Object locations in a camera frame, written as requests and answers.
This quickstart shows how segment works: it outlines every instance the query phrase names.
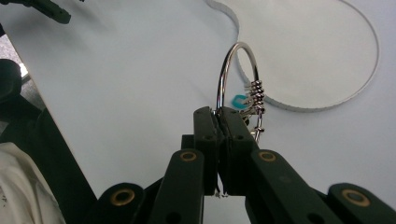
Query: white table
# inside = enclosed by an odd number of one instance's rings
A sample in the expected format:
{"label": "white table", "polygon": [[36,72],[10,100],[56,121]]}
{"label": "white table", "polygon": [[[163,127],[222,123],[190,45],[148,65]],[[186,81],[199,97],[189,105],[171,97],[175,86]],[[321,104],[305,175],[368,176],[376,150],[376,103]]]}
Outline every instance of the white table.
{"label": "white table", "polygon": [[[396,3],[348,1],[378,33],[380,62],[358,97],[332,110],[267,106],[261,148],[283,155],[313,188],[350,182],[396,208]],[[163,176],[192,112],[215,106],[233,22],[205,1],[59,0],[59,24],[22,5],[0,22],[97,196]],[[227,98],[242,93],[236,66]],[[205,198],[205,223],[247,223],[243,198]]]}

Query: round white tray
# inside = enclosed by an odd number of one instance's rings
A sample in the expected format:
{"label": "round white tray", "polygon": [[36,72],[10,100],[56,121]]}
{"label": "round white tray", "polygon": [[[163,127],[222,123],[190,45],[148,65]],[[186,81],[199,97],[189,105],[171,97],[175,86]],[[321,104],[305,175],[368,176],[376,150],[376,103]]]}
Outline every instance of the round white tray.
{"label": "round white tray", "polygon": [[[312,112],[356,96],[373,78],[379,57],[375,30],[355,7],[338,0],[207,0],[229,15],[238,41],[252,48],[266,101]],[[252,80],[241,50],[238,58]]]}

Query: white cloth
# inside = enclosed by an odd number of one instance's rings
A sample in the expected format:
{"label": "white cloth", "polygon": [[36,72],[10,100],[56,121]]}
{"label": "white cloth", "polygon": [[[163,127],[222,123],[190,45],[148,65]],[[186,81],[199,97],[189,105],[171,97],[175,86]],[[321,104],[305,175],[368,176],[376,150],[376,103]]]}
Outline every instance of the white cloth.
{"label": "white cloth", "polygon": [[65,223],[44,176],[12,143],[0,144],[0,223]]}

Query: blue plastic piece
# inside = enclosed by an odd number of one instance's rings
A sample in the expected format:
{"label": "blue plastic piece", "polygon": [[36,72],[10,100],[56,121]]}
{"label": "blue plastic piece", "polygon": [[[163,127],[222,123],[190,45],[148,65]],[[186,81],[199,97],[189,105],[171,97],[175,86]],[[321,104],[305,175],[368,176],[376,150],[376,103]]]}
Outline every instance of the blue plastic piece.
{"label": "blue plastic piece", "polygon": [[247,106],[242,103],[246,99],[247,97],[245,95],[235,95],[232,104],[238,109],[246,109]]}

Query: key ring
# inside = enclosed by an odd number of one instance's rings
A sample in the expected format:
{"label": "key ring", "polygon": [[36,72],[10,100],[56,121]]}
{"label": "key ring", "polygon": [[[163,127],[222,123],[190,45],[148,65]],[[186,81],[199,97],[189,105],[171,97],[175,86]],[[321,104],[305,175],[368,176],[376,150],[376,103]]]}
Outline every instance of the key ring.
{"label": "key ring", "polygon": [[250,82],[245,86],[247,91],[247,99],[244,100],[243,104],[247,106],[246,109],[240,110],[239,113],[243,119],[249,119],[251,115],[258,115],[256,127],[251,132],[254,136],[256,143],[259,143],[260,134],[264,132],[262,127],[262,115],[265,113],[264,108],[264,89],[262,88],[262,82],[259,79],[259,72],[257,69],[256,59],[251,48],[244,42],[235,43],[228,51],[223,66],[221,68],[221,73],[219,77],[218,85],[218,98],[216,103],[216,115],[219,116],[219,110],[224,106],[224,95],[226,89],[227,76],[230,68],[231,61],[235,53],[243,49],[250,59],[251,68],[253,70],[254,81]]}

